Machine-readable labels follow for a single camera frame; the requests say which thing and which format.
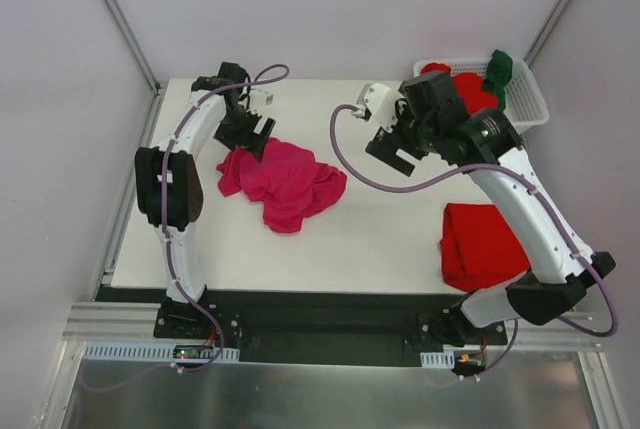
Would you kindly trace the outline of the magenta t shirt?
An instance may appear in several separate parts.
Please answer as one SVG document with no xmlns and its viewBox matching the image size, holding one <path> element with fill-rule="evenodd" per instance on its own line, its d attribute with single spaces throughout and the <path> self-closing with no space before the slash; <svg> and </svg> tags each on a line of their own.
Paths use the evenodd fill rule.
<svg viewBox="0 0 640 429">
<path fill-rule="evenodd" d="M 258 160 L 246 149 L 232 150 L 216 170 L 225 197 L 243 193 L 263 205 L 263 222 L 278 234 L 296 234 L 303 222 L 341 199 L 348 178 L 338 168 L 316 160 L 308 149 L 271 138 Z"/>
</svg>

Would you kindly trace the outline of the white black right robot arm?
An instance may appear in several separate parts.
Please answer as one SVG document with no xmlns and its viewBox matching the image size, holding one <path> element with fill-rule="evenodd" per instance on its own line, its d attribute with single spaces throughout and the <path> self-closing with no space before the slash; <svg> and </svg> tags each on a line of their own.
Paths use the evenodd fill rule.
<svg viewBox="0 0 640 429">
<path fill-rule="evenodd" d="M 440 156 L 452 167 L 449 176 L 466 174 L 483 190 L 528 258 L 523 275 L 469 292 L 430 322 L 435 338 L 462 346 L 487 326 L 515 319 L 573 326 L 567 312 L 590 287 L 604 286 L 615 261 L 594 251 L 558 212 L 509 119 L 494 108 L 469 114 L 452 76 L 442 71 L 418 75 L 398 88 L 368 84 L 357 105 L 362 118 L 379 125 L 366 153 L 404 175 L 414 166 L 399 151 L 416 159 Z"/>
</svg>

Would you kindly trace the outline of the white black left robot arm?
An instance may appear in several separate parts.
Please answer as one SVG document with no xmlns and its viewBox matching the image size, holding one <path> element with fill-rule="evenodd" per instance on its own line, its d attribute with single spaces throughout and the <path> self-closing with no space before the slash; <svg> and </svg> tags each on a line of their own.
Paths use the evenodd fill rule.
<svg viewBox="0 0 640 429">
<path fill-rule="evenodd" d="M 204 206 L 197 158 L 206 142 L 214 139 L 230 151 L 242 149 L 261 160 L 275 120 L 261 121 L 261 114 L 252 108 L 251 92 L 288 75 L 288 66 L 281 63 L 250 77 L 239 64 L 223 62 L 217 74 L 192 83 L 186 106 L 168 135 L 135 153 L 138 209 L 161 243 L 168 276 L 166 297 L 181 308 L 176 323 L 189 337 L 205 335 L 212 323 L 202 303 L 206 283 L 194 249 L 196 222 Z"/>
</svg>

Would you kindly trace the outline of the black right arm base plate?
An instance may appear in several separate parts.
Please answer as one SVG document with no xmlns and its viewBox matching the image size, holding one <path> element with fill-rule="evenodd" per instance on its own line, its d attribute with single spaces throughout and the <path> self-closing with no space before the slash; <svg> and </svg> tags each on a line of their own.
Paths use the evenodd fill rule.
<svg viewBox="0 0 640 429">
<path fill-rule="evenodd" d="M 462 348 L 467 345 L 506 346 L 508 342 L 504 322 L 478 328 L 463 314 L 460 307 L 421 314 L 421 338 L 426 343 Z"/>
</svg>

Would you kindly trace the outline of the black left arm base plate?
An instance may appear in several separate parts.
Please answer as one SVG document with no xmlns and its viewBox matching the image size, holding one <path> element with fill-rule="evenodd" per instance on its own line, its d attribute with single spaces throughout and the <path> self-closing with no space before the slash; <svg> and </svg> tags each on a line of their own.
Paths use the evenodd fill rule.
<svg viewBox="0 0 640 429">
<path fill-rule="evenodd" d="M 205 305 L 216 319 L 225 337 L 239 338 L 242 318 L 236 311 L 219 310 Z M 205 340 L 214 329 L 210 319 L 189 303 L 171 299 L 161 303 L 156 315 L 153 336 L 157 339 Z"/>
</svg>

